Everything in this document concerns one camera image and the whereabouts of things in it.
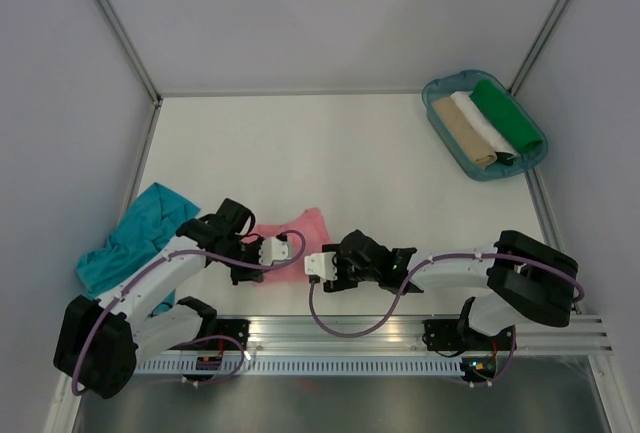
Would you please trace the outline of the teal t shirt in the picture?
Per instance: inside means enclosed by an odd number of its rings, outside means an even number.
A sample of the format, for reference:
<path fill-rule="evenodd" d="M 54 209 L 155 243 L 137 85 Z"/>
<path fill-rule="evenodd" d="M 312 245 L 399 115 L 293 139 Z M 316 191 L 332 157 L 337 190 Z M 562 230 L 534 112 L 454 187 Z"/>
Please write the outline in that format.
<path fill-rule="evenodd" d="M 159 253 L 200 207 L 170 188 L 154 183 L 126 210 L 105 244 L 82 255 L 75 272 L 91 299 L 107 292 Z"/>

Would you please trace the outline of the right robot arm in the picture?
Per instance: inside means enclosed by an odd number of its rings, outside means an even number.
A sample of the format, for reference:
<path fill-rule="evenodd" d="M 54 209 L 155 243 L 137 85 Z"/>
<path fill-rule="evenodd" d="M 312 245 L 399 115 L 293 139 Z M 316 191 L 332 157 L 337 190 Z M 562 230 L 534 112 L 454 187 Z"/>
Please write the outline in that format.
<path fill-rule="evenodd" d="M 423 342 L 444 357 L 472 351 L 511 351 L 514 328 L 530 321 L 564 328 L 575 303 L 585 296 L 577 262 L 521 232 L 503 231 L 498 240 L 461 252 L 389 249 L 355 230 L 338 244 L 323 246 L 304 260 L 312 285 L 326 293 L 373 282 L 400 299 L 409 293 L 476 288 L 454 320 L 427 320 Z"/>

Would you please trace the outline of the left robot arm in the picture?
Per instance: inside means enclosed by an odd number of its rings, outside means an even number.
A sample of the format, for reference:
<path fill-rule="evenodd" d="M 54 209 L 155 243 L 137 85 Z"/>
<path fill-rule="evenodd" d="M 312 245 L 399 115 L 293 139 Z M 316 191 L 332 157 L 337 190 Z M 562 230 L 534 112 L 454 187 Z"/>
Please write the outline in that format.
<path fill-rule="evenodd" d="M 95 299 L 74 298 L 64 312 L 53 357 L 54 366 L 69 377 L 72 394 L 111 398 L 140 364 L 172 348 L 214 344 L 243 351 L 244 341 L 220 330 L 217 311 L 194 297 L 164 313 L 155 309 L 211 262 L 255 267 L 255 261 L 244 259 L 242 241 L 254 224 L 251 210 L 225 199 L 216 212 L 180 225 L 159 253 L 109 291 Z"/>

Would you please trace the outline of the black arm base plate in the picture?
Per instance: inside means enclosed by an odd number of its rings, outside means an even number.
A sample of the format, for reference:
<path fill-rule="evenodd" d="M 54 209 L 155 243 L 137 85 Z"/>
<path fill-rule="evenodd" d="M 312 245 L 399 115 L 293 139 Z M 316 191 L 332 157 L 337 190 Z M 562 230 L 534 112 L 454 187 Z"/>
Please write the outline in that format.
<path fill-rule="evenodd" d="M 243 348 L 247 347 L 251 322 L 247 319 L 220 318 L 217 320 L 214 334 L 236 340 Z M 238 351 L 238 346 L 225 339 L 215 339 L 214 346 L 221 351 Z"/>

